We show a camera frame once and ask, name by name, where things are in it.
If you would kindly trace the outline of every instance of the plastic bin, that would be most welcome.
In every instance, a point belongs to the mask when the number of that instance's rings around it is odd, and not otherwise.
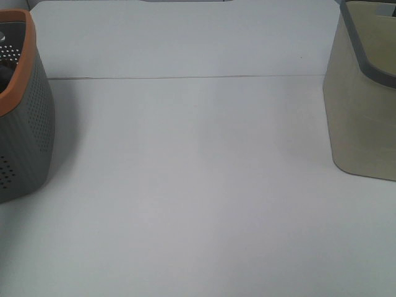
[[[345,1],[324,80],[343,171],[396,180],[396,1]]]
[[[0,202],[5,202],[46,181],[54,105],[28,11],[0,11],[0,54]]]

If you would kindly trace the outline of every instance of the white surface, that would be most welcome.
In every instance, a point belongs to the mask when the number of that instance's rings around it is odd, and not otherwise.
[[[332,163],[323,77],[51,81],[2,297],[394,296],[396,183]]]
[[[334,1],[46,1],[32,10],[49,77],[324,74]]]

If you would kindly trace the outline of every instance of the gray perforated basket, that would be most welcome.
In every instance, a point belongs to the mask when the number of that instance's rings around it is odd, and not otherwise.
[[[3,12],[0,11],[0,21],[7,15]],[[31,193],[46,181],[54,140],[53,97],[35,40],[32,43],[29,39],[29,26],[34,31],[34,25],[28,12],[16,12],[25,17],[23,47],[19,48],[17,42],[10,44],[8,40],[12,38],[7,38],[7,34],[0,43],[0,51],[6,54],[2,53],[1,59],[18,63],[9,85],[0,94],[0,202]],[[23,84],[18,80],[24,79],[26,86],[21,92]]]

